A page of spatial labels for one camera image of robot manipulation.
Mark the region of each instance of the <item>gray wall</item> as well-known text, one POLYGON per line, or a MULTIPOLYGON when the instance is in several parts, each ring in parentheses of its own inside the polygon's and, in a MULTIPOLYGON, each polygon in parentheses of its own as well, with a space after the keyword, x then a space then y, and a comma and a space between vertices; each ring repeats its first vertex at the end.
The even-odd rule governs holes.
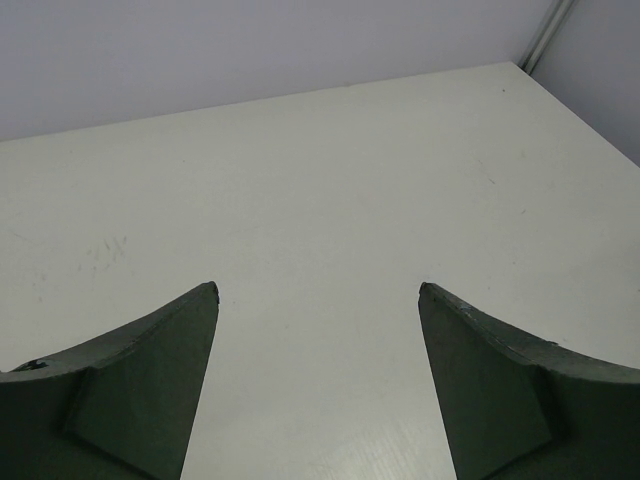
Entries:
POLYGON ((0 140, 518 61, 550 0, 2 0, 0 140))
POLYGON ((638 0, 579 0, 533 78, 640 165, 638 0))

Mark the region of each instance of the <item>table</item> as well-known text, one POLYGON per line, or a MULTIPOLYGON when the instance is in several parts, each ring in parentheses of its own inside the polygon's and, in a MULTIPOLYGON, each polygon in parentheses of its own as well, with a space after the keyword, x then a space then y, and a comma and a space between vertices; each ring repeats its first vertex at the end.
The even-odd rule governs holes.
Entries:
POLYGON ((503 63, 0 144, 0 369, 215 280, 183 478, 454 478, 422 281, 640 367, 640 169, 503 63))

